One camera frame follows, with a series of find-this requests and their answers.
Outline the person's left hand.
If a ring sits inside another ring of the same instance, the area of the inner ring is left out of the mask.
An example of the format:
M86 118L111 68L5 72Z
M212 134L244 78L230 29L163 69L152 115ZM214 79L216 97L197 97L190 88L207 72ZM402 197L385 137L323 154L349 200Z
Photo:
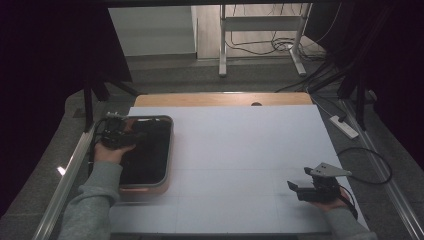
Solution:
M94 161L95 162L109 162L119 164L122 157L129 151L132 151L135 145L119 148L109 149L105 147L101 142L97 143L94 147Z

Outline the wooden table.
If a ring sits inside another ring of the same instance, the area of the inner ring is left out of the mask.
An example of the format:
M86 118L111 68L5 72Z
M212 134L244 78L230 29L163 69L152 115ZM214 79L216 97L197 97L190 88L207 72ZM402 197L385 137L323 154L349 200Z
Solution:
M312 105L307 93L170 93L139 95L135 107Z

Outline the black metal stand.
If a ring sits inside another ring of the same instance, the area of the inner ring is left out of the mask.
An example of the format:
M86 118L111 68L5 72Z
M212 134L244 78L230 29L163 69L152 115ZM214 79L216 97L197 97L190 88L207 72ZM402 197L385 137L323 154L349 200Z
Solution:
M355 119L360 128L365 131L364 107L365 107L365 74L364 73L347 73L342 81L337 95L339 99L347 99L356 92L355 100Z
M130 94L131 96L137 97L141 95L141 92L107 75L101 75L100 77L96 78L87 78L84 81L83 88L85 109L85 132L88 132L94 124L92 95L95 95L99 101L107 101L110 97L109 90L106 87L107 83L112 84L113 86Z

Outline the white power strip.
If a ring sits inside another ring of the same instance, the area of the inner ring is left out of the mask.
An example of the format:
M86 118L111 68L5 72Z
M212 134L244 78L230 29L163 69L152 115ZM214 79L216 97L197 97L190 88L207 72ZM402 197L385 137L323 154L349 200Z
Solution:
M350 125L346 122L338 122L339 116L334 115L330 118L330 122L338 128L342 133L344 133L349 139L355 139L359 136L358 132L354 130Z

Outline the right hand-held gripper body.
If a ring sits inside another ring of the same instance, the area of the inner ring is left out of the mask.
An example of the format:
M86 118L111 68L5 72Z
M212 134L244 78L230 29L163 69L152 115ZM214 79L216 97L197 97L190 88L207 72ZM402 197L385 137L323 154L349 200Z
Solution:
M337 177L351 176L350 171L322 162L312 168L312 187L299 187L297 193L300 201L328 203L341 195Z

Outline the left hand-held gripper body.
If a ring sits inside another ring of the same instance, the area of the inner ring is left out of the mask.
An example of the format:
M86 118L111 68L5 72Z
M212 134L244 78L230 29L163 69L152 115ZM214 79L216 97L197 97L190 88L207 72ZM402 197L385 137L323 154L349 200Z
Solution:
M107 113L100 142L108 149L116 150L136 144L138 134L133 129L135 118Z

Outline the white metal desk frame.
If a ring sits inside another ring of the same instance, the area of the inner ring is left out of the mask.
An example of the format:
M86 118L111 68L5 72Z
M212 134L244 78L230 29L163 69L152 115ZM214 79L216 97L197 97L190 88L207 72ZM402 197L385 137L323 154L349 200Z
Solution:
M219 49L219 76L227 74L226 33L246 31L295 31L294 42L289 46L289 53L301 77L307 75L300 58L300 41L306 27L311 3L306 3L299 15L294 16L240 16L227 17L226 6L220 6L220 49Z

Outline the dark curtain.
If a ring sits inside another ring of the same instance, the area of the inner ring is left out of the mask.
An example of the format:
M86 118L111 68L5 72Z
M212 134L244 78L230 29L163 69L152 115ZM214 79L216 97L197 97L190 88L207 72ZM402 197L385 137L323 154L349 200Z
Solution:
M132 80L109 9L90 0L0 0L0 216L88 83Z
M306 36L343 68L359 55L384 7L390 12L362 60L376 113L424 169L424 0L322 0Z

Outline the aluminium rail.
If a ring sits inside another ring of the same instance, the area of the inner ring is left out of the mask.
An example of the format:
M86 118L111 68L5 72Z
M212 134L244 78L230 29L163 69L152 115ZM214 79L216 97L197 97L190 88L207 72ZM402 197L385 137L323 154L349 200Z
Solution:
M81 135L65 168L64 174L57 185L56 190L44 212L41 221L31 240L49 240L60 213L65 207L65 202L84 163L90 143L93 139L95 126L91 125Z
M367 131L364 131L355 118L355 107L347 100L340 100L339 103L346 109L347 117L353 128L359 133L359 139L365 149L378 152L374 142ZM424 225L414 212L411 204L401 191L400 187L392 178L384 185L386 192L405 225L412 240L424 240Z

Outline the person's right hand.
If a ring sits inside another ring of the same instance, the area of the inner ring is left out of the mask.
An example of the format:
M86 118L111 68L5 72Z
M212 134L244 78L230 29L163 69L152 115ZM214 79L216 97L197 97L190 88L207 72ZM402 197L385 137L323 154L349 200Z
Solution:
M350 200L350 197L347 195L347 193L345 192L345 190L343 190L342 188L340 189L341 192L341 196L346 199L347 201ZM340 200L339 198L335 199L332 202L328 202L328 203L319 203L319 202L309 202L310 204L312 204L313 206L319 208L320 210L322 210L323 212L328 212L330 210L336 209L336 208L340 208L340 207L347 207L347 204L345 202L343 202L342 200Z

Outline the pink plastic bin grey rim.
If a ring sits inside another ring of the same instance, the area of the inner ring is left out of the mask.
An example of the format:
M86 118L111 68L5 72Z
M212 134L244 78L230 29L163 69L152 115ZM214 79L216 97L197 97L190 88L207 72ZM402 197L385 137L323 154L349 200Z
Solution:
M118 146L135 148L124 154L119 190L162 194L169 187L173 120L168 116L138 116L125 120Z

